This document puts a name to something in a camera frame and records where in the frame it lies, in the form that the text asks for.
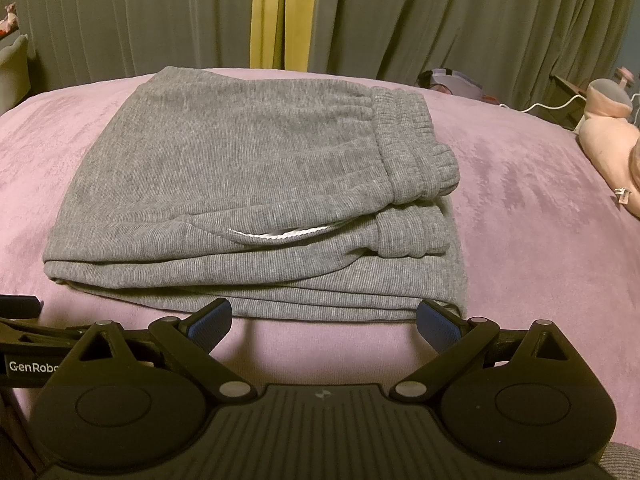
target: pink blanket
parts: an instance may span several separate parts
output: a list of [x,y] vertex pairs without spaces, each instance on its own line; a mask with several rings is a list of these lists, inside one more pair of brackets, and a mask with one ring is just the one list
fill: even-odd
[[[241,78],[323,77],[216,70]],[[114,319],[143,328],[164,313],[51,283],[42,251],[82,156],[150,76],[40,94],[0,117],[0,292],[45,301],[51,326]],[[369,85],[399,85],[356,80]],[[527,114],[420,91],[460,163],[451,195],[468,273],[469,316],[503,328],[552,319],[618,408],[614,440],[640,447],[640,222],[619,210],[568,131]],[[412,324],[235,319],[213,352],[265,382],[382,382],[434,355]],[[18,396],[28,415],[34,392]]]

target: black device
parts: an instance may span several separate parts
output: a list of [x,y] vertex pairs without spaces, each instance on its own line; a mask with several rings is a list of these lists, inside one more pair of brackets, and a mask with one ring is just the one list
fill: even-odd
[[[0,316],[20,317],[16,302],[39,312],[33,296],[0,296]],[[231,323],[224,299],[147,330],[0,319],[0,385],[42,388],[30,423],[53,464],[38,478],[612,479],[597,463],[614,404],[551,321],[501,330],[423,301],[417,330],[438,356],[388,395],[379,384],[258,393],[209,355]]]

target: pink plush surface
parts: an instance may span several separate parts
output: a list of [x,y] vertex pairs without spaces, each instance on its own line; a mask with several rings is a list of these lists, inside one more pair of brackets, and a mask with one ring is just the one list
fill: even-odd
[[[165,314],[55,285],[41,261],[82,156],[149,77],[40,94],[0,117],[0,292],[44,300],[43,324],[107,318],[144,328]],[[616,403],[614,440],[640,447],[640,222],[617,208],[570,132],[513,110],[422,94],[436,135],[460,162],[462,179],[452,200],[469,316],[489,317],[503,328],[528,328],[539,318],[556,322]],[[412,324],[235,319],[213,355],[258,385],[382,382],[388,388],[434,352]],[[17,392],[27,416],[34,394]]]

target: gray sweatpants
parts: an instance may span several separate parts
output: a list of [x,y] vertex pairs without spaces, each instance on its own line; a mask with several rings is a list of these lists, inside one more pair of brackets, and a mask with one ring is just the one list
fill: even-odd
[[459,180],[420,94],[167,67],[80,165],[45,272],[135,303],[239,316],[411,319],[463,307],[446,195]]

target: plush toy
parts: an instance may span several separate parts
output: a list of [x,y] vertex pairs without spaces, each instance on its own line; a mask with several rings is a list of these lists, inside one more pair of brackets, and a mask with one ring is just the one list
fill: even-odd
[[4,10],[6,10],[6,17],[0,20],[0,38],[8,36],[18,30],[18,16],[15,13],[15,3],[7,5]]
[[633,215],[640,218],[640,130],[630,124],[633,105],[611,79],[596,79],[587,87],[578,141],[596,170]]

